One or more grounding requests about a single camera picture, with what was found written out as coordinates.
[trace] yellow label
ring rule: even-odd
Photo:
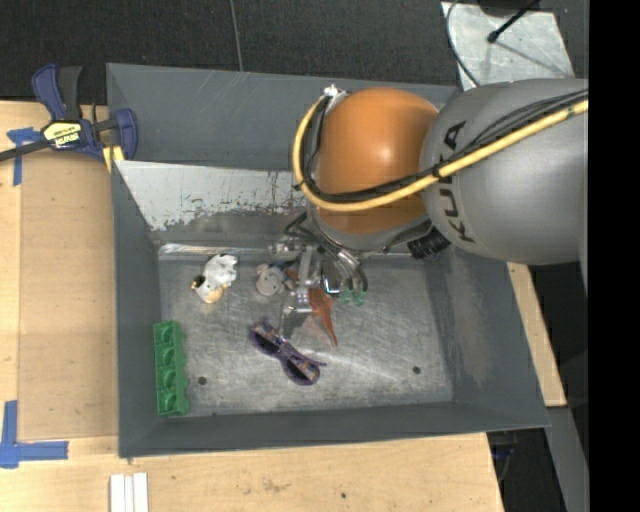
[[[78,123],[53,123],[47,127],[42,134],[48,141],[54,141],[56,147],[64,146],[70,142],[80,139],[82,126]]]

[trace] black floor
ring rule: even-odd
[[[588,78],[588,0],[539,5],[556,15],[576,76]],[[49,62],[83,66],[80,101],[98,104],[107,62],[455,85],[441,12],[435,0],[14,2],[3,9],[0,98],[32,99],[31,75]],[[575,265],[532,270],[588,457],[582,283]],[[543,431],[490,441],[508,512],[565,510]]]

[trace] blue clamp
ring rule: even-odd
[[[39,131],[33,128],[19,128],[17,130],[9,130],[7,137],[16,147],[22,146],[25,142],[37,142],[42,139]],[[13,186],[22,183],[22,157],[18,155],[13,163]]]
[[[54,151],[80,153],[104,163],[105,145],[99,133],[115,128],[119,130],[118,143],[124,157],[127,160],[134,157],[138,130],[130,109],[117,110],[111,119],[99,123],[82,119],[77,101],[81,71],[79,66],[59,68],[57,64],[47,64],[36,71],[31,85],[38,101],[48,110],[51,121],[40,130],[41,136],[36,141],[0,152],[0,162],[49,147]]]
[[[2,442],[0,442],[0,468],[15,469],[23,461],[64,460],[68,458],[69,441],[18,443],[16,441],[17,424],[18,401],[5,402]]]

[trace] cardboard surface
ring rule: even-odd
[[[128,460],[116,446],[75,439],[67,461],[0,471],[0,511],[107,510],[109,476],[139,472],[153,512],[504,510],[482,434]]]
[[[517,306],[522,315],[527,341],[531,348],[531,357],[536,366],[544,403],[547,407],[564,407],[567,405],[567,397],[562,387],[560,372],[553,355],[551,340],[544,323],[529,267],[519,263],[509,263],[507,266]]]
[[[37,103],[5,102],[0,109],[3,134],[49,120]],[[6,176],[12,169],[13,162],[3,164]],[[18,438],[114,434],[109,175],[85,156],[43,150],[23,158],[19,188],[7,181],[22,196]]]
[[[36,109],[0,101],[0,151],[13,143],[8,130],[27,126]],[[17,397],[18,312],[20,286],[20,188],[13,187],[13,161],[0,163],[0,400]],[[0,407],[0,421],[3,415]]]

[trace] yellow cable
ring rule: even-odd
[[[464,169],[465,167],[469,167],[470,165],[473,165],[480,160],[488,158],[498,151],[502,151],[503,149],[508,148],[516,142],[520,142],[521,140],[530,137],[531,135],[535,135],[536,133],[546,128],[561,123],[571,116],[583,114],[589,110],[589,101],[585,100],[580,101],[559,112],[545,116],[539,121],[528,124],[527,126],[520,128],[519,130],[516,130],[515,132],[512,132],[509,135],[506,135],[483,148],[477,149],[476,151],[441,167],[438,173],[439,177],[433,175],[425,176],[424,178],[419,179],[411,185],[407,185],[406,187],[395,190],[393,192],[389,192],[388,194],[384,194],[373,199],[356,201],[352,203],[334,203],[331,201],[325,201],[324,199],[316,196],[308,187],[308,185],[303,182],[304,176],[302,174],[302,169],[300,169],[299,155],[302,148],[302,137],[307,129],[307,126],[309,125],[309,122],[311,121],[311,118],[313,117],[316,107],[322,101],[322,99],[322,97],[319,98],[318,101],[316,101],[311,106],[311,108],[307,111],[306,115],[300,122],[300,126],[298,127],[295,138],[293,140],[292,163],[296,181],[298,182],[298,184],[300,184],[300,188],[307,199],[320,208],[334,212],[357,212],[393,203],[395,201],[398,201],[399,199],[403,199],[407,196],[410,196],[411,194],[415,194],[416,192],[419,192],[433,185],[441,177],[444,178],[446,176],[451,176],[452,174],[460,171],[461,169]]]

